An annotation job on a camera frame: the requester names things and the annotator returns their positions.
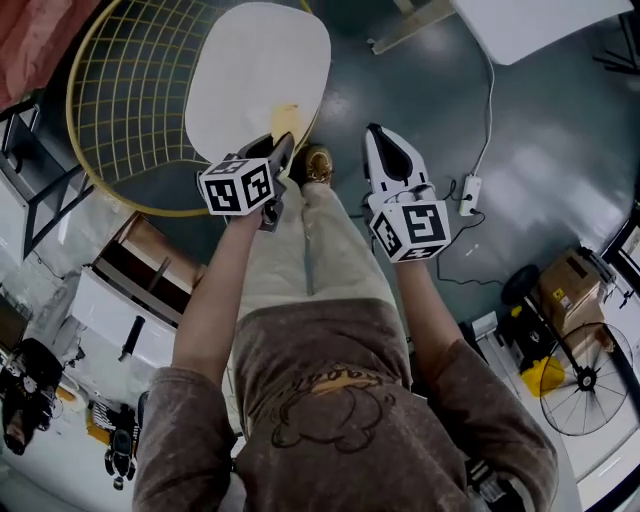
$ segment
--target brown sweatshirt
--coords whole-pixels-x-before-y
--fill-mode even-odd
[[[191,371],[159,370],[134,510],[218,510],[232,471],[246,490],[239,510],[475,510],[464,454],[512,475],[535,510],[547,510],[556,457],[535,421],[462,340],[429,402],[413,395],[402,332],[397,311],[373,299],[244,318],[234,373],[248,440],[235,465],[220,389]]]

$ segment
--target yellow object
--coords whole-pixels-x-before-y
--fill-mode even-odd
[[[101,429],[98,425],[93,422],[93,416],[91,416],[91,411],[87,409],[87,434],[97,439],[103,444],[109,446],[110,442],[110,434],[104,429]]]
[[[289,132],[293,134],[296,146],[304,138],[304,131],[300,128],[298,105],[278,105],[271,114],[271,137],[274,143]]]
[[[69,393],[66,389],[58,387],[56,390],[56,395],[60,400],[64,400],[65,402],[75,402],[76,396],[73,393]]]
[[[560,386],[565,373],[560,361],[555,357],[545,357],[542,361],[534,361],[533,368],[525,370],[521,377],[531,394],[539,398]]]

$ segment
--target sleeve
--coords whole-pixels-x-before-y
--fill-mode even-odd
[[[540,426],[463,340],[445,354],[430,404],[469,457],[515,476],[535,510],[548,510],[558,481],[556,451]]]
[[[213,382],[190,370],[158,370],[145,406],[133,510],[218,510],[235,441]]]

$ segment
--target wire grid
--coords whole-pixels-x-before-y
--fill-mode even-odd
[[[67,123],[78,160],[98,187],[154,215],[206,213],[141,204],[122,185],[149,173],[144,183],[153,187],[151,171],[170,164],[191,173],[209,166],[189,141],[184,112],[211,27],[241,3],[114,0],[96,20],[71,71]],[[305,0],[275,3],[310,11]]]

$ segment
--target cardboard box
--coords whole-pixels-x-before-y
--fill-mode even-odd
[[[569,317],[566,323],[562,326],[562,329],[559,329],[558,327],[556,327],[556,329],[561,336],[565,337],[582,325],[596,322],[604,322],[604,314],[600,309],[600,305],[594,303],[586,305],[583,304],[583,306],[578,308],[578,310]],[[609,337],[602,327],[584,329],[576,332],[568,338],[565,338],[567,345],[571,349],[573,357],[576,359],[579,358],[596,340],[602,344],[604,349],[607,349],[610,344]]]
[[[540,275],[536,299],[553,326],[566,335],[584,323],[602,321],[600,284],[595,269],[569,249]]]

